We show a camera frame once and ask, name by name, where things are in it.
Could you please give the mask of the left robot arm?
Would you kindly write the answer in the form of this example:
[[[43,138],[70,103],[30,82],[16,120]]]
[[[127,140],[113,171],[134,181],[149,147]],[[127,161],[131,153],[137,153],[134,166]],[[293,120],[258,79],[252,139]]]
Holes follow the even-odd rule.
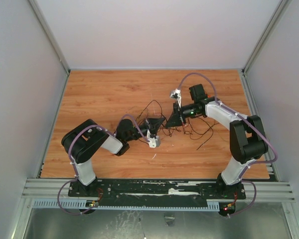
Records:
[[[92,165],[92,156],[99,148],[116,156],[123,155],[129,148],[129,142],[143,138],[150,148],[160,146],[157,135],[165,117],[146,118],[141,124],[135,119],[121,119],[115,132],[88,119],[68,132],[61,140],[75,171],[75,179],[80,183],[80,191],[85,196],[93,196],[97,191],[94,182],[97,176]]]

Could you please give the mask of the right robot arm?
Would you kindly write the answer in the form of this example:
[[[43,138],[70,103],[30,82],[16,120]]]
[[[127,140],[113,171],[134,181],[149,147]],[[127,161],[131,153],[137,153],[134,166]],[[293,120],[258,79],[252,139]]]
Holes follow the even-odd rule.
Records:
[[[263,139],[264,128],[257,115],[241,115],[229,109],[217,97],[209,97],[201,84],[189,88],[192,104],[181,104],[181,90],[175,89],[170,98],[175,99],[173,111],[166,127],[185,125],[187,118],[209,117],[223,125],[230,133],[231,159],[218,175],[216,192],[221,198],[228,198],[241,182],[250,164],[268,152],[269,146]]]

